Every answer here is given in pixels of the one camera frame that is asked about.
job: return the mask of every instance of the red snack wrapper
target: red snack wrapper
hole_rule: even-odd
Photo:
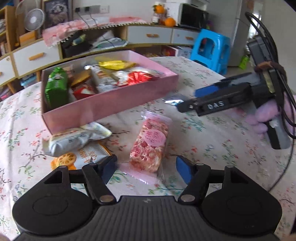
[[[127,74],[125,77],[120,78],[117,85],[124,86],[124,85],[135,85],[142,82],[154,80],[155,77],[151,74],[141,72],[141,71],[134,71]]]
[[[127,75],[128,85],[134,85],[141,82],[146,82],[154,79],[154,76],[144,72],[134,71]]]
[[[95,94],[95,91],[94,91],[93,87],[91,85],[86,84],[86,83],[76,87],[73,92],[73,95],[78,100],[89,97],[94,94]]]

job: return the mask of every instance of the brown strap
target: brown strap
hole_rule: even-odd
[[[262,63],[258,64],[254,70],[255,70],[255,72],[259,72],[259,71],[264,71],[264,70],[268,70],[268,69],[278,70],[282,75],[285,76],[285,79],[287,79],[287,74],[286,74],[284,67],[281,66],[279,63],[275,63],[272,61],[262,62]]]

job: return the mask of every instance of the pink label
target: pink label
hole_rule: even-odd
[[[165,144],[165,135],[159,130],[147,130],[143,133],[143,139],[150,146],[162,146]]]

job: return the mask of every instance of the drawer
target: drawer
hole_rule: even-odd
[[[47,47],[39,41],[13,53],[19,76],[60,60],[58,46]]]
[[[171,28],[151,27],[151,26],[129,26],[128,39],[130,44],[169,44],[172,36]]]
[[[10,56],[0,60],[0,73],[0,85],[15,77]]]
[[[189,44],[194,45],[195,40],[198,36],[198,32],[173,29],[172,44]]]

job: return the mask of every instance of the blue plastic stool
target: blue plastic stool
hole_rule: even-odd
[[[203,50],[201,50],[200,46],[204,39],[207,41]],[[230,38],[202,29],[194,44],[190,59],[219,74],[226,74],[229,56]]]

